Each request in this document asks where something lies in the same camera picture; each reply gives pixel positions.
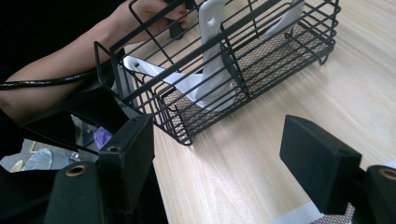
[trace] wooden table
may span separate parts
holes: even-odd
[[[396,2],[341,0],[334,52],[183,147],[155,132],[170,223],[269,223],[310,202],[279,158],[286,115],[310,119],[362,155],[396,160]]]

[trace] purple object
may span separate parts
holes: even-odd
[[[113,135],[110,132],[100,127],[93,133],[93,140],[100,149],[108,142],[108,140],[110,140],[112,136]]]

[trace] person's arm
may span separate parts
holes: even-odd
[[[26,65],[7,81],[69,77],[94,68],[94,41],[109,48],[139,25],[129,11],[128,4],[129,1],[124,2],[108,18],[100,21],[78,39],[51,55]],[[166,3],[161,0],[139,0],[134,3],[134,10],[142,21],[146,21],[166,6]],[[176,20],[183,13],[185,13],[185,8],[178,7],[177,10],[166,15],[166,18]],[[159,21],[151,29],[153,32],[160,31],[166,24],[166,20]],[[141,34],[129,44],[146,38],[148,38],[147,35]],[[105,54],[100,58],[103,61],[107,59]],[[0,91],[0,108],[21,126],[36,115],[55,107],[80,83]]]

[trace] black cable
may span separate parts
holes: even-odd
[[[58,77],[43,80],[26,80],[26,81],[11,81],[0,83],[0,91],[14,90],[20,88],[36,88],[36,87],[48,87],[64,85],[71,82],[81,81],[88,77],[92,77],[96,74],[96,70],[93,69],[86,73],[81,73],[71,77]]]

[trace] black sleeve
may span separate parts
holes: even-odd
[[[121,0],[21,0],[0,4],[0,65],[18,71],[87,32]]]
[[[21,151],[23,137],[17,124],[0,109],[0,160]]]

